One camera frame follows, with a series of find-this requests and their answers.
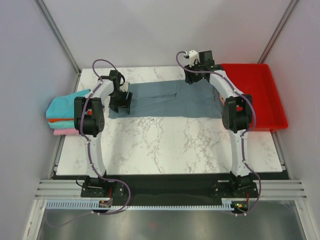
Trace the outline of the grey-blue t shirt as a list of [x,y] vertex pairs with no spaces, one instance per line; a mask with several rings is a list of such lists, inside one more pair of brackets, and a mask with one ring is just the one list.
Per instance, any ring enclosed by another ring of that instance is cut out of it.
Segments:
[[188,84],[184,80],[144,82],[129,85],[130,113],[109,110],[110,119],[184,117],[221,119],[223,104],[218,91],[207,80]]

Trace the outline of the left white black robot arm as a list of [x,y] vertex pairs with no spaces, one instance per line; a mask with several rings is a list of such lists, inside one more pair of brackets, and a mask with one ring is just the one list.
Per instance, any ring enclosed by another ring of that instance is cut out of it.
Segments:
[[130,113],[133,94],[128,91],[129,83],[118,70],[98,77],[97,85],[85,96],[74,99],[74,127],[85,144],[87,170],[83,188],[92,188],[99,197],[106,196],[110,185],[104,179],[107,170],[103,162],[101,138],[105,128],[104,101],[115,113],[124,109]]

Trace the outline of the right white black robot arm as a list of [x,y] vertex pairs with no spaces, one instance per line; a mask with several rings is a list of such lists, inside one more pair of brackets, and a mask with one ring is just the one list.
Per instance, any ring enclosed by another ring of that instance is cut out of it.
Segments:
[[242,196],[252,184],[246,153],[248,131],[256,114],[253,111],[252,96],[244,94],[230,80],[220,64],[215,64],[212,52],[184,51],[188,64],[183,67],[185,82],[194,84],[207,80],[218,92],[222,101],[222,124],[230,137],[231,178],[229,191],[235,197]]

